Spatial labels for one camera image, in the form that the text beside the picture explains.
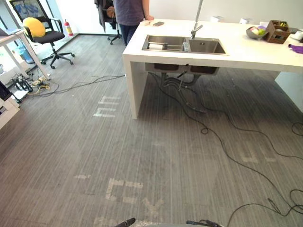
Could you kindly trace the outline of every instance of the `office chair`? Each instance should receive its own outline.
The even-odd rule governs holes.
[[[110,23],[111,26],[113,27],[113,29],[117,30],[116,35],[109,35],[107,37],[107,40],[110,41],[109,44],[112,45],[114,40],[120,39],[122,37],[120,32],[119,32],[119,25],[118,25],[117,20],[116,20],[115,9],[114,9],[113,6],[110,6],[107,9],[104,9],[103,13],[104,13],[104,21]]]
[[[53,63],[59,58],[68,60],[71,65],[74,64],[70,59],[64,57],[64,55],[68,55],[68,54],[74,57],[75,55],[73,53],[71,52],[57,53],[57,51],[54,48],[54,42],[63,39],[65,37],[63,33],[62,23],[59,19],[49,18],[46,12],[44,11],[39,0],[10,0],[10,3],[21,21],[23,21],[27,17],[34,17],[43,23],[45,29],[50,29],[50,31],[46,31],[45,35],[42,37],[32,37],[30,29],[27,26],[24,26],[24,28],[27,31],[27,34],[25,33],[26,36],[33,43],[39,43],[39,44],[49,43],[52,46],[53,54],[47,58],[42,59],[41,64],[45,65],[46,64],[45,61],[51,58],[53,59],[51,63],[52,69],[55,68],[55,66],[53,66]],[[54,31],[52,21],[55,22],[57,27],[59,25],[60,32]]]
[[[112,28],[114,30],[117,30],[116,35],[109,35],[107,38],[107,40],[110,40],[110,44],[112,45],[114,40],[120,39],[122,37],[120,35],[119,26],[116,21],[113,1],[112,0],[95,0],[95,4],[96,4],[96,7],[97,7],[98,13],[99,13],[99,22],[104,29],[104,33],[105,33],[105,22],[110,23]]]

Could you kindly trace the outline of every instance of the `fire extinguisher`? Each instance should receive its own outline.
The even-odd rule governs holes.
[[[65,29],[66,29],[68,35],[69,35],[69,36],[73,36],[73,33],[72,33],[72,30],[71,30],[70,24],[69,24],[66,20],[65,20],[64,26],[65,26]]]

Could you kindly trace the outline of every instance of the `cup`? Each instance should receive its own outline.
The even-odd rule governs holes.
[[[297,31],[295,34],[293,34],[293,38],[297,40],[303,39],[303,32]]]

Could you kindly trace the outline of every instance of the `phone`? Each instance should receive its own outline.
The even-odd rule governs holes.
[[[161,25],[163,25],[163,24],[164,24],[164,22],[159,21],[159,22],[157,22],[156,24],[153,24],[153,26],[161,26]]]

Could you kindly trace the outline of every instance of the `faucet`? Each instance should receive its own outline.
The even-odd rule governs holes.
[[[191,31],[191,39],[194,39],[195,36],[196,36],[196,32],[203,27],[203,25],[200,25],[199,27],[197,27],[198,26],[199,16],[200,16],[202,2],[203,2],[203,0],[200,0],[199,7],[198,7],[198,12],[197,12],[197,16],[196,16],[196,23],[195,23],[194,29]]]

